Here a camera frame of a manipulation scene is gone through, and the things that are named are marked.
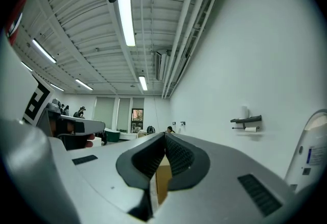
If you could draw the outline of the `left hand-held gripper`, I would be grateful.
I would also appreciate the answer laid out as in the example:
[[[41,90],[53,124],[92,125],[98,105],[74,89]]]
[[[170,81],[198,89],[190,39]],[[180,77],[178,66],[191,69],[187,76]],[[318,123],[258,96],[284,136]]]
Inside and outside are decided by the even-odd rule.
[[[86,148],[86,134],[102,133],[105,130],[104,122],[62,115],[59,106],[57,99],[46,105],[39,118],[38,128],[47,136],[61,140],[66,150]]]

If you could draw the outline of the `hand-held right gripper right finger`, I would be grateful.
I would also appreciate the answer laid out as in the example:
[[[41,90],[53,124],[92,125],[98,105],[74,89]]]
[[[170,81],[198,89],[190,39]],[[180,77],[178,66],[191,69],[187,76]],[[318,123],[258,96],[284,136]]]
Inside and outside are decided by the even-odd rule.
[[[172,170],[153,223],[288,223],[308,197],[234,148],[167,134]]]

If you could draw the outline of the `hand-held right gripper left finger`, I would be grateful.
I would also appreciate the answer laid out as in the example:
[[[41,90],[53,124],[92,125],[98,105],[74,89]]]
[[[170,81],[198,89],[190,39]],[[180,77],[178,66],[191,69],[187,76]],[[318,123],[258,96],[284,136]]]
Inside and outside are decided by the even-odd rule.
[[[153,216],[150,181],[165,155],[165,134],[69,151],[77,170],[106,201],[140,220]]]

